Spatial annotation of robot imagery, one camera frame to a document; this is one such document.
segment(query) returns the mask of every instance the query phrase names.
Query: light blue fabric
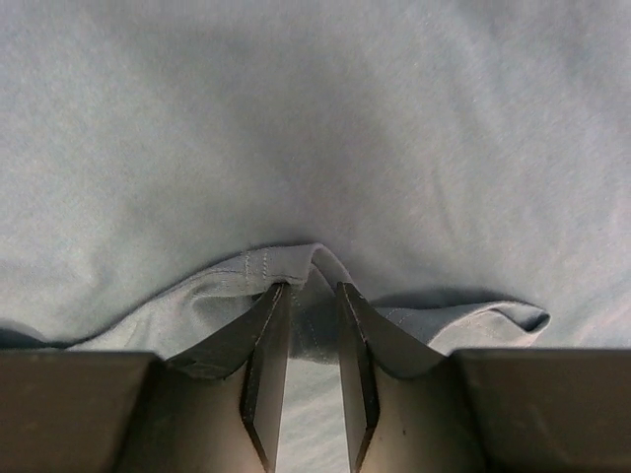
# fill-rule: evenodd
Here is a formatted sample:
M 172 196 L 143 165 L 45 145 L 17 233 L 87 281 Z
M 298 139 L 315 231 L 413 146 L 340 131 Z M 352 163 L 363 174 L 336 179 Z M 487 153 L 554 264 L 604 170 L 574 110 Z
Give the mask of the light blue fabric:
M 631 346 L 630 2 L 0 5 L 6 340 L 166 355 L 287 277 L 328 360 L 352 277 L 442 351 Z

